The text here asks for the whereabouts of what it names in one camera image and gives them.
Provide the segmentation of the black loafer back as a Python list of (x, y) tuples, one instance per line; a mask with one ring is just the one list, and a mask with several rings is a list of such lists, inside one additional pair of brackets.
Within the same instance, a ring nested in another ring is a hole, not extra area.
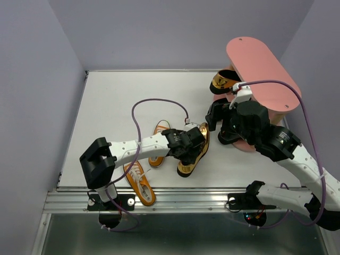
[(228, 130), (221, 130), (218, 133), (218, 141), (223, 145), (229, 145), (237, 142), (240, 136), (237, 133), (230, 132)]

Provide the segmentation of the gold loafer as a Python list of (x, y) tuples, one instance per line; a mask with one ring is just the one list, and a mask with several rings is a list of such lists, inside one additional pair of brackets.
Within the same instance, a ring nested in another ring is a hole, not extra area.
[(177, 165), (177, 173), (181, 177), (189, 177), (197, 166), (201, 158), (207, 153), (210, 143), (210, 131), (208, 123), (203, 122), (199, 126), (199, 130), (205, 138), (205, 142), (200, 146), (200, 153), (197, 155), (193, 164), (184, 166), (180, 161)]
[(241, 82), (234, 70), (219, 70), (210, 83), (210, 91), (215, 95), (222, 95), (230, 92), (231, 87)]

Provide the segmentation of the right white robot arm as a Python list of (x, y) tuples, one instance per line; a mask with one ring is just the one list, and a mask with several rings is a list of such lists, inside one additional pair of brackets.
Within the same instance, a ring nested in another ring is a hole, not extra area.
[(308, 191), (294, 191), (253, 181), (244, 193), (231, 193), (231, 210), (281, 207), (300, 213), (329, 231), (339, 230), (339, 181), (318, 166), (289, 129), (270, 123), (267, 108), (256, 101), (211, 104), (205, 117), (211, 131), (222, 122), (218, 140), (224, 145), (244, 140), (261, 155), (292, 173)]

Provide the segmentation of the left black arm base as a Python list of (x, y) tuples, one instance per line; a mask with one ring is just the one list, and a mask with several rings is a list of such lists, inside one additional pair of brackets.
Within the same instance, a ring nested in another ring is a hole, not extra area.
[(135, 206), (135, 195), (134, 194), (119, 194), (114, 199), (115, 203), (102, 202), (99, 194), (95, 190), (87, 192), (88, 196), (88, 211), (119, 211), (122, 208), (126, 211), (133, 211)]

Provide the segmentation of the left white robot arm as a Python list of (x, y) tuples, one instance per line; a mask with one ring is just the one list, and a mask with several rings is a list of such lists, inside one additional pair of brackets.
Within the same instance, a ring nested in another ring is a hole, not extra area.
[(108, 142), (96, 139), (80, 156), (88, 189), (95, 190), (106, 209), (118, 204), (115, 186), (110, 184), (114, 169), (149, 157), (174, 157), (184, 165), (196, 162), (208, 141), (198, 126), (187, 131), (167, 129), (141, 140)]

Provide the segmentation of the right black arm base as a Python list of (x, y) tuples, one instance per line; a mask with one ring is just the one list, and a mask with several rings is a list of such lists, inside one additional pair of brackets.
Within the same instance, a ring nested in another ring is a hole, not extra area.
[(241, 210), (262, 210), (262, 209), (276, 209), (274, 205), (265, 205), (258, 199), (257, 195), (262, 186), (262, 181), (253, 181), (246, 187), (243, 193), (229, 193), (226, 205), (232, 211)]

